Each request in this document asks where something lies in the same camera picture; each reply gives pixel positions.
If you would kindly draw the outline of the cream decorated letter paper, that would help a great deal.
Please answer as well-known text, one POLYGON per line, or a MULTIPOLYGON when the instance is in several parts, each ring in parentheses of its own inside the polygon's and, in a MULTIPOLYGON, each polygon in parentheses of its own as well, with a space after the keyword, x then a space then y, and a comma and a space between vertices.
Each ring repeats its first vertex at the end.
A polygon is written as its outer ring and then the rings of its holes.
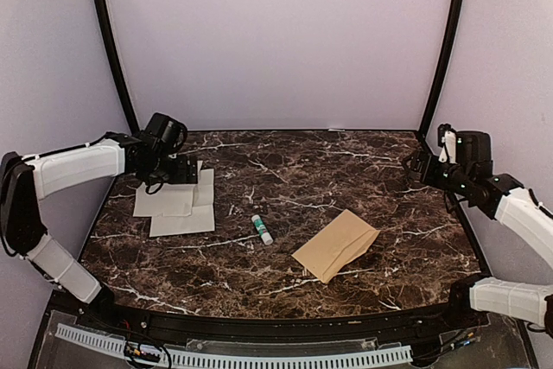
POLYGON ((189 216, 197 199, 198 187, 197 184, 165 184, 155 194, 147 194, 146 186, 142 184, 136 191, 133 216, 189 216))

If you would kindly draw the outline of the brown paper envelope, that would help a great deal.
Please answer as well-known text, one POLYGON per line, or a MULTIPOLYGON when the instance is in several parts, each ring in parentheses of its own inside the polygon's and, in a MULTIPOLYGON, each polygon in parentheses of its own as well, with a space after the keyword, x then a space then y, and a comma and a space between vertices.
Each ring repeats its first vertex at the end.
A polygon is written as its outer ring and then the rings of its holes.
POLYGON ((292 257, 322 283, 364 255, 380 231, 350 210, 344 210, 292 257))

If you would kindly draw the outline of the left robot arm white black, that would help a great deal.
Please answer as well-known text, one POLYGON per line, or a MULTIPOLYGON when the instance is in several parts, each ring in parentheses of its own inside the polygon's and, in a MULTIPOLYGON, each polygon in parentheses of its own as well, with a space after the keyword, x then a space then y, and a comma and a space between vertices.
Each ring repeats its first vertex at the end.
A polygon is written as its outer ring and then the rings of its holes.
POLYGON ((113 294, 56 241, 43 224, 40 200, 82 183, 134 175, 153 194, 165 185, 198 181, 195 157, 179 154, 183 133, 163 140, 108 132, 99 140, 48 155, 10 152, 1 161, 1 243, 6 254, 29 261, 79 302, 104 331, 122 323, 113 294))

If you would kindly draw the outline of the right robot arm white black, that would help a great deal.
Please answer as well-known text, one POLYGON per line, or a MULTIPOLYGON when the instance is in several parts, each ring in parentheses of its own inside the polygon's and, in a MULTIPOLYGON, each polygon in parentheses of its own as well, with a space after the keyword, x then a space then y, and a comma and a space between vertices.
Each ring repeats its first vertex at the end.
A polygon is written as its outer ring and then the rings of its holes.
MULTIPOLYGON (((448 150, 436 156, 416 150, 402 160, 408 177, 458 194, 518 235, 541 259, 552 265, 552 212, 534 192, 508 174, 495 175, 490 150, 448 150)), ((515 283, 495 277, 471 277, 441 311, 450 329, 461 328, 474 311, 492 312, 527 321, 552 334, 552 286, 515 283)))

